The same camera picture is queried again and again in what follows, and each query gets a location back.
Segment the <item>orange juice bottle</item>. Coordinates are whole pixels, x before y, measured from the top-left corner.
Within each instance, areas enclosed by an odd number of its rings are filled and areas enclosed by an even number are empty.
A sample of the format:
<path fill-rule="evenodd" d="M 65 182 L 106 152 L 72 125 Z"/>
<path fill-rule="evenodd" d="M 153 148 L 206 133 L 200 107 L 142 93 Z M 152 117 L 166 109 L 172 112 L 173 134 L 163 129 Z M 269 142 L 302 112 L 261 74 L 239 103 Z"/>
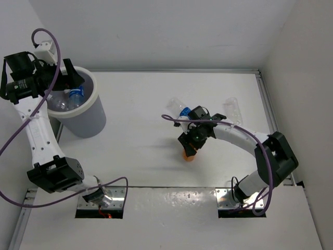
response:
<path fill-rule="evenodd" d="M 195 156 L 196 156 L 196 154 L 191 155 L 191 156 L 187 156 L 185 150 L 183 150 L 183 152 L 182 152 L 182 157 L 187 162 L 193 161 L 195 159 Z"/>

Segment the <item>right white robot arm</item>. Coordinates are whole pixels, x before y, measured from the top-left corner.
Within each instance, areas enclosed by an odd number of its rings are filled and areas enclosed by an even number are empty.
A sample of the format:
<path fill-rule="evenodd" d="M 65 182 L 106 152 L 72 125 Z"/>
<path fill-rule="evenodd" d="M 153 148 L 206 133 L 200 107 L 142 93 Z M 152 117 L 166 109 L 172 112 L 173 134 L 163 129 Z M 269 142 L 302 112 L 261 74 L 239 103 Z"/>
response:
<path fill-rule="evenodd" d="M 252 194 L 279 186 L 299 165 L 286 137 L 280 132 L 263 134 L 240 126 L 225 124 L 226 116 L 210 115 L 203 107 L 188 107 L 178 112 L 175 123 L 183 129 L 178 141 L 183 146 L 183 157 L 192 160 L 208 138 L 227 141 L 255 157 L 257 170 L 237 183 L 231 191 L 235 204 L 241 204 Z"/>

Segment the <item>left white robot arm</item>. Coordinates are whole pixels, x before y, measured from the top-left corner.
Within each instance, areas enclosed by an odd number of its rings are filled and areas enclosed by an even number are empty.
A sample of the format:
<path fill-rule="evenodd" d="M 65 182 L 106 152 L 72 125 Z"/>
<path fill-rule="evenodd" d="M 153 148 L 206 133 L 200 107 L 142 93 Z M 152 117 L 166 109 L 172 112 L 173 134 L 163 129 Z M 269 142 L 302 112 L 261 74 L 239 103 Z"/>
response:
<path fill-rule="evenodd" d="M 67 75 L 59 65 L 50 65 L 30 52 L 19 52 L 4 58 L 1 98 L 10 101 L 23 122 L 32 152 L 33 168 L 29 180 L 48 193 L 73 191 L 81 193 L 88 203 L 107 207 L 112 202 L 108 189 L 95 176 L 87 176 L 79 161 L 65 156 L 50 124 L 46 97 L 52 90 L 78 86 L 84 80 L 71 61 L 65 59 Z"/>

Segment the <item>blue label water bottle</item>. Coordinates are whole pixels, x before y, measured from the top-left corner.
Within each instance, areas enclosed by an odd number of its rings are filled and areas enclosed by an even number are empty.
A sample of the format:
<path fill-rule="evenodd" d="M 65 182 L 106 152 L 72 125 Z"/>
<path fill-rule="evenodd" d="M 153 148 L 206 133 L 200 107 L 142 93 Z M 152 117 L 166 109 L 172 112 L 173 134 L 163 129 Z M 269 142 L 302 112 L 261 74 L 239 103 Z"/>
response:
<path fill-rule="evenodd" d="M 69 92 L 68 109 L 74 110 L 84 103 L 84 87 L 71 89 Z"/>
<path fill-rule="evenodd" d="M 188 116 L 191 112 L 191 109 L 176 97 L 173 97 L 168 101 L 166 109 L 173 118 Z"/>

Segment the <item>apple juice labelled clear bottle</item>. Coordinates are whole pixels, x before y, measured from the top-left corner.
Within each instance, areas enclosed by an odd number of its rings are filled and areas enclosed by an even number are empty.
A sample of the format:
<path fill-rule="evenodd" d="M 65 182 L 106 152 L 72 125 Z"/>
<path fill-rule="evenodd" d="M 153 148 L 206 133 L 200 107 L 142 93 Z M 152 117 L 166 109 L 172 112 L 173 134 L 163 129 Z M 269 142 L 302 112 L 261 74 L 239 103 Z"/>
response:
<path fill-rule="evenodd" d="M 51 95 L 47 98 L 48 108 L 57 112 L 68 111 L 68 104 L 62 97 Z"/>

